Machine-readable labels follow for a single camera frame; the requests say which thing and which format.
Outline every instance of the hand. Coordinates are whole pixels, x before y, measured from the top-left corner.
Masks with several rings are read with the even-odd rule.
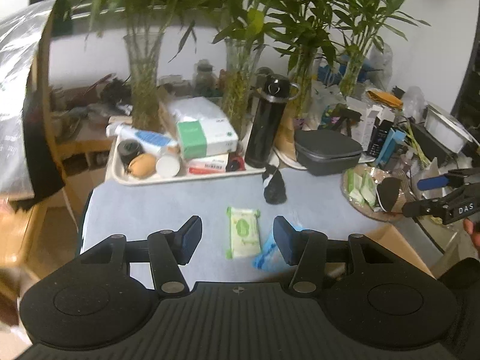
[[[468,219],[465,219],[463,221],[463,228],[467,233],[469,233],[470,238],[473,242],[473,245],[477,248],[478,252],[480,253],[480,233],[473,231],[473,222]]]

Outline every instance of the ridged black surface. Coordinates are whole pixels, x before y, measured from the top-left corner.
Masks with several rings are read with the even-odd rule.
[[[163,300],[152,319],[117,344],[90,351],[35,345],[22,360],[439,360],[442,345],[392,352],[338,332],[315,300],[294,298],[277,283],[198,283],[184,298]]]

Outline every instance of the black case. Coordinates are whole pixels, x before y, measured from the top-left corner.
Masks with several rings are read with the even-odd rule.
[[[346,135],[331,130],[297,130],[297,161],[314,176],[342,173],[355,167],[362,156],[362,145]]]

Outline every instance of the blue packet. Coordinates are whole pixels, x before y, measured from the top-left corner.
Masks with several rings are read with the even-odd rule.
[[[297,231],[304,230],[303,227],[292,225]],[[252,261],[252,266],[267,272],[284,272],[291,268],[283,259],[280,250],[273,238],[273,230],[268,235],[267,240],[262,245],[262,251]]]

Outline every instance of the silver plastic sheet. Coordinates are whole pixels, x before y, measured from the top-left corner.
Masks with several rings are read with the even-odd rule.
[[[40,1],[0,21],[0,198],[34,196],[23,138],[27,79],[56,0]]]

